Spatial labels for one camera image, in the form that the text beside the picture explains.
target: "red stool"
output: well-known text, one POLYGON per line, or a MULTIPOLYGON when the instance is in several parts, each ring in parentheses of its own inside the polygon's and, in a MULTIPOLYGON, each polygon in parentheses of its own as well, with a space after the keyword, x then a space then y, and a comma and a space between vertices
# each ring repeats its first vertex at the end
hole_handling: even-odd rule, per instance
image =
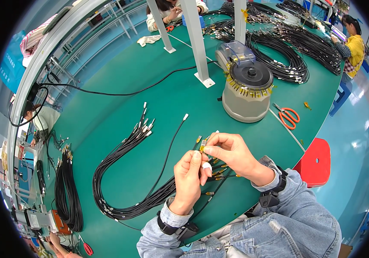
POLYGON ((315 138, 293 169, 308 184, 308 188, 326 184, 331 175, 331 149, 328 142, 315 138))

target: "sticker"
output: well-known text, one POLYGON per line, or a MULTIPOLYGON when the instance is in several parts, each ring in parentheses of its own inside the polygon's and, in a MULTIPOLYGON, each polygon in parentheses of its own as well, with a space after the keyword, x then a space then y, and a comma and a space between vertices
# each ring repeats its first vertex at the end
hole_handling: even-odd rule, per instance
POLYGON ((33 227, 40 227, 40 225, 38 224, 37 215, 30 214, 30 217, 32 220, 33 227))

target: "white glove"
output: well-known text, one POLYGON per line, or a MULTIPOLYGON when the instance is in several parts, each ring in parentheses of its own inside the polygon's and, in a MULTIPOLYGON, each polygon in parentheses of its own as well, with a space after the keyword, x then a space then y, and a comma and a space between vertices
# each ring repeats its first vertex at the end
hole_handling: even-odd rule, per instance
POLYGON ((146 43, 153 44, 159 39, 161 39, 160 35, 147 36, 140 38, 137 43, 140 44, 140 46, 144 47, 146 43))

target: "black knob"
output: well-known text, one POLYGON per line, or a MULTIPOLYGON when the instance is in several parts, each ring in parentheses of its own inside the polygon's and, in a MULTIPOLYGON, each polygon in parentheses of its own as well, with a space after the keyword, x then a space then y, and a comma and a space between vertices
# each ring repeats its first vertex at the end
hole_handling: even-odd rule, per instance
POLYGON ((255 68, 250 68, 249 70, 248 70, 248 75, 249 76, 256 76, 256 69, 255 68))

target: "denim jacket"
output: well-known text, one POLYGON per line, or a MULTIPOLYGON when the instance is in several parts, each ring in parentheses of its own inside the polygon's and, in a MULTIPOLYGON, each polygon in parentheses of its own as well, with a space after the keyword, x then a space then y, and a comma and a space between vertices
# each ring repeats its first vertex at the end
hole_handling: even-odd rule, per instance
MULTIPOLYGON (((267 156, 259 160, 265 166, 276 168, 267 156)), ((275 188, 279 183, 278 170, 275 179, 268 185, 252 186, 261 192, 275 188)), ((249 257, 323 257, 337 258, 342 240, 337 220, 321 204, 315 194, 307 188, 297 171, 287 169, 286 187, 279 192, 280 203, 264 209, 256 205, 253 214, 244 222, 230 228, 230 245, 249 257)), ((172 213, 168 199, 161 210, 161 220, 173 227, 186 224, 193 210, 186 216, 172 213)), ((143 234, 137 243, 141 257, 182 257, 182 258, 225 258, 226 250, 217 238, 195 241, 192 249, 183 252, 177 234, 161 232, 157 217, 147 222, 141 230, 143 234)))

